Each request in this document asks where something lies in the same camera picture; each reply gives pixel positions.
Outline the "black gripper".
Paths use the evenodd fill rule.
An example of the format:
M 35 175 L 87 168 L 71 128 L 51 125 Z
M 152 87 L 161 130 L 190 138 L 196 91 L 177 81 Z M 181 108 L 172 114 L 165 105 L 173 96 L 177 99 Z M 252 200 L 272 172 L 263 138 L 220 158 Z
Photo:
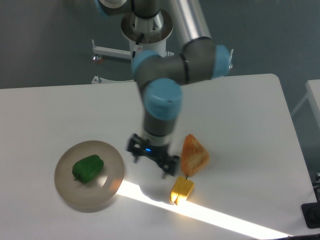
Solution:
M 144 131 L 142 136 L 134 133 L 129 138 L 126 151 L 133 156 L 135 164 L 141 156 L 156 162 L 163 171 L 162 179 L 165 179 L 166 176 L 174 177 L 176 175 L 180 163 L 179 156 L 168 155 L 170 143 L 171 134 L 155 136 Z

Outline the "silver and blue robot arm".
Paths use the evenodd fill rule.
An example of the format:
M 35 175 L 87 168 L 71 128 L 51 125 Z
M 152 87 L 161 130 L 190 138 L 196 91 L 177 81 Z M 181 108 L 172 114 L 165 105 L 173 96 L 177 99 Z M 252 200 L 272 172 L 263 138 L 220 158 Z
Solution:
M 122 33 L 133 42 L 131 71 L 144 114 L 142 135 L 129 139 L 127 151 L 174 176 L 180 158 L 168 149 L 182 107 L 181 87 L 228 75 L 233 53 L 213 42 L 197 0 L 170 0 L 169 11 L 158 0 L 97 0 L 95 5 L 102 16 L 122 15 Z

